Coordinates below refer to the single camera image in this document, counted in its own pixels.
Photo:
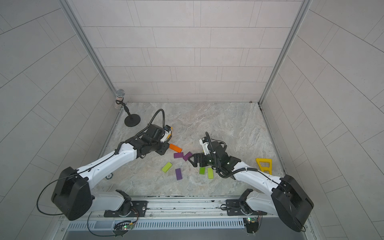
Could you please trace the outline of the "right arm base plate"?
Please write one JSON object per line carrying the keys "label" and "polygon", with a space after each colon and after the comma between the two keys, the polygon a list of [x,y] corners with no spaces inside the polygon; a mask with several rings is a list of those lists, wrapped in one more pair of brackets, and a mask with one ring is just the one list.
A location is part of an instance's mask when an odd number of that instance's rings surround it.
{"label": "right arm base plate", "polygon": [[246,205],[244,201],[240,200],[226,200],[220,206],[222,211],[227,212],[228,216],[266,216],[267,213],[263,211],[254,211]]}

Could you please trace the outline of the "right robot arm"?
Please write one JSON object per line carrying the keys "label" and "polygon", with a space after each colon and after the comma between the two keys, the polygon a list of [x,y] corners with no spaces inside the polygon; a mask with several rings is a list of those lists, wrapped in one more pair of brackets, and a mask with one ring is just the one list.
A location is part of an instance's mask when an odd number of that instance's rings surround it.
{"label": "right robot arm", "polygon": [[314,203],[295,178],[285,175],[272,176],[252,168],[240,159],[229,156],[223,142],[200,140],[203,152],[188,153],[187,160],[196,167],[210,167],[224,179],[231,178],[252,186],[239,199],[245,215],[262,211],[278,216],[295,232],[304,231],[304,225],[314,208]]}

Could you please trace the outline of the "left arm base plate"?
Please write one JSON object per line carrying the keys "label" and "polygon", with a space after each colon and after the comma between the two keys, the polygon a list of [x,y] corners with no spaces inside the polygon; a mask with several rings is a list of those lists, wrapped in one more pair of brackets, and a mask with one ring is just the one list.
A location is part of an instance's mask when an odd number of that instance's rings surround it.
{"label": "left arm base plate", "polygon": [[148,201],[130,201],[123,204],[117,211],[105,211],[105,218],[144,217]]}

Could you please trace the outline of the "orange block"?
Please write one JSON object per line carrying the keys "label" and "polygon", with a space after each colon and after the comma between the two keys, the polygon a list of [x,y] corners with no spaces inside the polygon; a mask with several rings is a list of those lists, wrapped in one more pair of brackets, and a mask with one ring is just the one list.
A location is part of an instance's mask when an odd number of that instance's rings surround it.
{"label": "orange block", "polygon": [[170,149],[175,151],[176,153],[181,153],[183,151],[181,148],[173,144],[170,144]]}

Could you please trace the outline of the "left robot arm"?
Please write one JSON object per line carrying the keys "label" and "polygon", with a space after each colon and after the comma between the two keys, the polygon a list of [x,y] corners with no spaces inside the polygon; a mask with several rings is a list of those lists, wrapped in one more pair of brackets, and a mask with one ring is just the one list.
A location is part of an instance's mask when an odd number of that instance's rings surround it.
{"label": "left robot arm", "polygon": [[133,208],[128,194],[122,190],[94,192],[93,188],[109,174],[137,158],[144,158],[151,152],[164,155],[171,136],[170,126],[161,128],[150,124],[145,132],[120,142],[104,157],[78,169],[64,169],[53,191],[52,202],[70,221],[94,211],[112,211],[120,217],[128,216]]}

